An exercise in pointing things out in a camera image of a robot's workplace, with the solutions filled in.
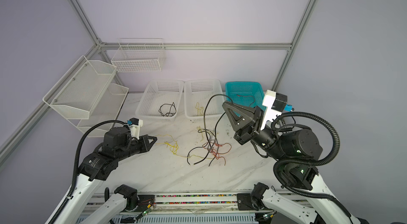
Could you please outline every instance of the blue connector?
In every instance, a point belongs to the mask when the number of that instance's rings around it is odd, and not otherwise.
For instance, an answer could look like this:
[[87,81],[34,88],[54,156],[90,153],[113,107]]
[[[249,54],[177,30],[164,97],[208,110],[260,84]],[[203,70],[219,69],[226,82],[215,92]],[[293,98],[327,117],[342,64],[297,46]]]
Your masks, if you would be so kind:
[[291,110],[293,110],[293,106],[292,105],[285,105],[284,110],[286,110],[287,112],[291,112]]

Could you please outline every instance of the white plastic basket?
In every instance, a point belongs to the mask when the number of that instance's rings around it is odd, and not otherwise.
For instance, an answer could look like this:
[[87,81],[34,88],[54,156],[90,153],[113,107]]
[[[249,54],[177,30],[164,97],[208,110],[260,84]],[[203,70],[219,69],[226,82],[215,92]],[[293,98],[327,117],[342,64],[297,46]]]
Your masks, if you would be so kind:
[[161,71],[165,50],[161,38],[119,38],[119,49],[112,59],[118,72]]
[[[140,104],[135,111],[136,118],[139,119],[159,119],[162,121],[173,121],[178,114],[184,82],[173,79],[151,80],[147,85]],[[162,116],[162,113],[170,111],[170,105],[174,102],[176,113],[173,116]]]
[[[81,132],[85,133],[100,122],[115,120],[119,115],[119,111],[126,99],[128,91],[129,88],[127,87],[118,84],[109,84],[90,118],[87,120],[80,120],[76,127]],[[108,132],[113,125],[113,123],[101,125],[90,132],[88,137],[104,137],[105,133]]]
[[86,60],[55,98],[43,101],[65,119],[89,119],[115,74],[114,65]]
[[[203,121],[204,110],[209,99],[215,94],[222,94],[218,79],[198,79],[185,82],[184,105],[185,116],[192,122]],[[219,119],[224,110],[224,96],[213,97],[206,109],[205,120]]]

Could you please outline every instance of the white marble table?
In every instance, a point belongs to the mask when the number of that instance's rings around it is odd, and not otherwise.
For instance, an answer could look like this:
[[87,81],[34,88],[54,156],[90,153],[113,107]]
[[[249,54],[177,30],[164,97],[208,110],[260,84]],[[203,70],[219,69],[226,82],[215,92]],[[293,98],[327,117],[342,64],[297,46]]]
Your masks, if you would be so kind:
[[[135,117],[135,110],[140,102],[142,93],[130,93],[120,111],[118,120],[127,121]],[[187,156],[189,150],[201,146],[205,141],[197,132],[197,126],[203,128],[203,122],[191,122],[184,115],[184,97],[181,98],[180,107],[175,121],[144,120],[140,135],[172,135],[177,141],[179,149],[177,154]],[[207,129],[213,130],[216,120],[207,121]],[[173,155],[169,147],[163,143],[171,141],[169,136],[157,136],[158,141],[147,153],[137,154],[119,162],[119,167],[112,171],[96,193],[103,193],[105,187],[110,191],[122,184],[136,188],[140,192],[188,192],[188,191],[237,191],[252,189],[257,182],[268,186],[280,187],[274,177],[272,158],[261,158],[254,151],[252,144],[240,145],[233,139],[234,131],[226,115],[219,122],[217,131],[219,143],[230,143],[231,151],[221,158],[211,158],[193,165],[200,160],[190,158],[188,165],[186,158]],[[219,152],[225,152],[229,146],[225,145]],[[205,156],[205,149],[196,149],[191,154]]]

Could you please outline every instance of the white mesh basket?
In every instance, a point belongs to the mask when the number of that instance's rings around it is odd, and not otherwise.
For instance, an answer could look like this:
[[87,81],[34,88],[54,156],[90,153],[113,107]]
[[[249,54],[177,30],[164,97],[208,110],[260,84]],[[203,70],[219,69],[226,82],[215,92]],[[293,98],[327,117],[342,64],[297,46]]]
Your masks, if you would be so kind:
[[87,60],[48,103],[65,119],[89,119],[116,74],[116,66]]
[[[136,118],[159,119],[162,121],[175,120],[176,115],[178,114],[183,89],[184,82],[181,80],[151,80],[141,97],[137,110],[135,111]],[[173,116],[169,115],[168,117],[162,116],[159,111],[160,109],[163,114],[168,112],[173,113],[175,111],[174,106],[170,106],[173,102],[176,109],[175,114]]]
[[[198,79],[185,82],[184,105],[185,116],[192,122],[203,121],[204,110],[209,99],[215,94],[222,94],[218,79]],[[225,97],[213,97],[206,109],[205,120],[219,119],[224,110],[222,104]]]
[[[126,99],[128,91],[129,88],[127,87],[118,84],[109,84],[90,118],[87,120],[80,120],[76,127],[81,132],[85,133],[100,122],[115,120],[119,115],[119,111]],[[108,132],[113,125],[113,123],[101,125],[90,132],[88,137],[104,137],[105,133]]]
[[165,50],[161,38],[119,38],[119,49],[112,59],[118,72],[161,71]]

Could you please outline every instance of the teal plastic basket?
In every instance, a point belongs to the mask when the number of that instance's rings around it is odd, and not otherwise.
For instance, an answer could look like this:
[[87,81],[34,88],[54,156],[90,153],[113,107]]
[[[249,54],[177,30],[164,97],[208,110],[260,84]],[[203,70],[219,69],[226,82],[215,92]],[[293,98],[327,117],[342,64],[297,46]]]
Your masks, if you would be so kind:
[[266,107],[262,105],[264,92],[261,84],[257,82],[227,82],[225,88],[226,95],[231,97],[234,103],[252,108],[259,106],[263,111],[266,111]]

